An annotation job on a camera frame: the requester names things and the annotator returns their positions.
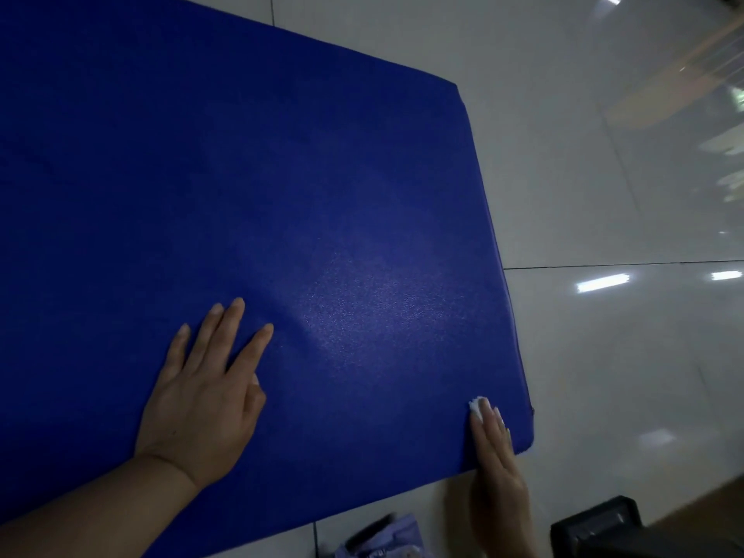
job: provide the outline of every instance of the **white wipe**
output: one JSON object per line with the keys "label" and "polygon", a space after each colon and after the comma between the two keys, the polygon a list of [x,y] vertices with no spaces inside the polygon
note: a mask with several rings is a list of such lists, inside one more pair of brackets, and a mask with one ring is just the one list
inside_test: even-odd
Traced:
{"label": "white wipe", "polygon": [[468,403],[468,405],[470,406],[470,411],[475,413],[475,415],[478,417],[480,422],[483,422],[483,415],[481,415],[481,412],[480,412],[481,408],[479,406],[480,400],[486,400],[486,403],[488,403],[488,398],[483,397],[483,396],[478,396],[473,401]]}

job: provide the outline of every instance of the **purple package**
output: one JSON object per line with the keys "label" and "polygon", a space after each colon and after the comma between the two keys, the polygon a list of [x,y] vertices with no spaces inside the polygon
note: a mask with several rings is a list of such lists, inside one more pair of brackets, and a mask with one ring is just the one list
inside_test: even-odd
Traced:
{"label": "purple package", "polygon": [[423,547],[416,518],[409,514],[387,525],[359,546],[354,554],[342,544],[334,558],[434,558]]}

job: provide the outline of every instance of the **blue leather surface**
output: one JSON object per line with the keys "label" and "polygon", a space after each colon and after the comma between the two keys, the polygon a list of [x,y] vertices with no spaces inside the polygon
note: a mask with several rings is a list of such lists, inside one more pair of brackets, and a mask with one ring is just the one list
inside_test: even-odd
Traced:
{"label": "blue leather surface", "polygon": [[151,556],[204,556],[473,466],[532,416],[444,80],[181,0],[2,0],[0,520],[114,467],[179,325],[272,321],[237,468]]}

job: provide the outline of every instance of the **forearm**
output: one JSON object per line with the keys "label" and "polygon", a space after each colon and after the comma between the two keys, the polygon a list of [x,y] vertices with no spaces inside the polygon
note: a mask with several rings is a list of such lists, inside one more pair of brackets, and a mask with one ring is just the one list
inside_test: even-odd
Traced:
{"label": "forearm", "polygon": [[133,458],[0,527],[0,556],[139,557],[197,493],[169,463]]}

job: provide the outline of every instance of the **person's right hand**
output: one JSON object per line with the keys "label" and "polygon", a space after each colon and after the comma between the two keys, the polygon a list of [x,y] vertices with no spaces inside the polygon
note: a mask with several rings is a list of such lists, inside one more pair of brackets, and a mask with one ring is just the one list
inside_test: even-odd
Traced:
{"label": "person's right hand", "polygon": [[173,338],[144,408],[135,457],[164,460],[203,489],[226,475],[253,436],[266,396],[255,371],[274,327],[265,325],[226,373],[246,304],[215,305],[186,359],[190,329]]}
{"label": "person's right hand", "polygon": [[488,400],[479,400],[481,423],[470,413],[480,469],[470,490],[470,525],[489,558],[535,558],[527,485],[516,467],[511,434]]}

